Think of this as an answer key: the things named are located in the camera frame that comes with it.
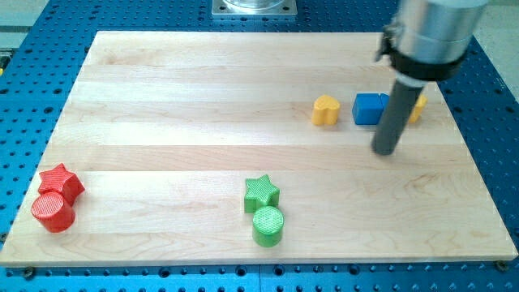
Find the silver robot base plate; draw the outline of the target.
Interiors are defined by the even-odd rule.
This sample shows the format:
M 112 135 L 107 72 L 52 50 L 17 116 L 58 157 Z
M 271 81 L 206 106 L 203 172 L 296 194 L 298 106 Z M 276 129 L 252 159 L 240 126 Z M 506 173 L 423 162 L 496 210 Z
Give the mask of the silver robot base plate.
M 214 16 L 289 15 L 298 13 L 296 0 L 212 0 Z

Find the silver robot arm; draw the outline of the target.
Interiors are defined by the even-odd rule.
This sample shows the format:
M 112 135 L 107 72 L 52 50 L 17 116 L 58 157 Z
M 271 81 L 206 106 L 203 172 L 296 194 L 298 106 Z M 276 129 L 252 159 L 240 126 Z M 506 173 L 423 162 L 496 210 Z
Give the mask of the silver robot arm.
M 383 27 L 375 59 L 388 56 L 396 82 L 407 87 L 450 79 L 465 60 L 487 4 L 487 0 L 401 0 Z

